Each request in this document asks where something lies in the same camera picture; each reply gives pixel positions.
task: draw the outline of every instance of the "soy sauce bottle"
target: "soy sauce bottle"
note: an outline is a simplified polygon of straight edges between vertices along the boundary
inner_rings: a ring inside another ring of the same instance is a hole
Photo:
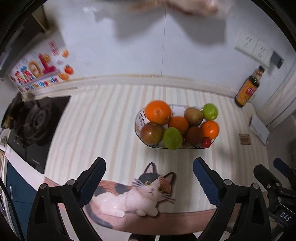
[[[236,97],[234,98],[235,103],[238,107],[244,107],[245,104],[250,100],[255,91],[260,86],[260,78],[264,73],[265,69],[260,65],[255,72],[246,79],[243,86],[240,88]]]

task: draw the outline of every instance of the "screw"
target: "screw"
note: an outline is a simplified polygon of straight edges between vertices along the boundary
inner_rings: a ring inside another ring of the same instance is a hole
[[[75,180],[74,180],[74,179],[71,179],[71,180],[67,181],[67,184],[68,184],[69,186],[74,185],[74,183],[75,183]]]
[[[253,188],[258,189],[259,185],[257,183],[253,183]]]
[[[224,183],[227,185],[227,186],[230,186],[232,184],[232,181],[229,180],[229,179],[225,179],[224,180]]]
[[[45,189],[47,187],[47,184],[46,183],[42,183],[41,185],[40,185],[40,189]]]

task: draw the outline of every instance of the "cat whiskers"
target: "cat whiskers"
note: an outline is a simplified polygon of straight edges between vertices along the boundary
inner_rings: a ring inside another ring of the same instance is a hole
[[[145,186],[144,183],[142,183],[139,179],[136,179],[136,178],[134,179],[134,181],[132,182],[131,185],[134,187],[144,187]]]
[[[167,201],[169,201],[169,202],[171,202],[171,203],[175,203],[175,199],[172,198],[170,194],[168,194],[168,193],[163,193],[162,196],[163,196]]]

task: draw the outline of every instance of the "poster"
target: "poster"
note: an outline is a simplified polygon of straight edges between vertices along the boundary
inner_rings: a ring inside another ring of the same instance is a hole
[[[9,77],[21,92],[69,81],[74,76],[69,56],[62,36],[54,35],[31,49],[11,70]]]

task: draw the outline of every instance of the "black pants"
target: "black pants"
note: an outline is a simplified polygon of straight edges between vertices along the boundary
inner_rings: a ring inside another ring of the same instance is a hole
[[[196,241],[196,239],[197,238],[194,234],[160,236],[159,237],[159,241]],[[132,234],[130,236],[129,240],[155,241],[155,236]]]

